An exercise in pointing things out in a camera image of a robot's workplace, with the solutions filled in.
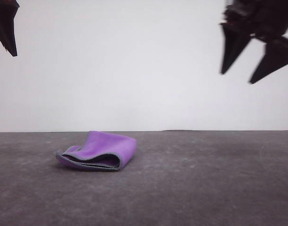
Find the fabric fold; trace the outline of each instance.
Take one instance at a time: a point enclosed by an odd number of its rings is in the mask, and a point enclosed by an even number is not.
[[[58,151],[56,158],[63,164],[81,170],[120,170],[133,157],[136,140],[118,134],[90,131],[84,146],[71,146]]]

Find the white wall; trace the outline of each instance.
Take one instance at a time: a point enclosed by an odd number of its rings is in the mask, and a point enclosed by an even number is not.
[[[0,131],[288,129],[288,66],[253,41],[219,75],[224,0],[20,0]]]

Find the folded towel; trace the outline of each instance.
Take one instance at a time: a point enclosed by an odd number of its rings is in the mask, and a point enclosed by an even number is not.
[[[81,170],[120,170],[133,157],[136,140],[118,134],[90,131],[84,146],[58,151],[64,165]]]

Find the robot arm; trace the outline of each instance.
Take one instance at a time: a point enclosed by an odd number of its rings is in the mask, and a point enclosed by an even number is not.
[[[13,20],[18,8],[16,0],[0,0],[0,41],[12,56],[17,56]]]
[[[222,71],[228,71],[252,38],[266,43],[265,55],[250,82],[288,65],[288,0],[232,0],[221,23],[225,35]]]

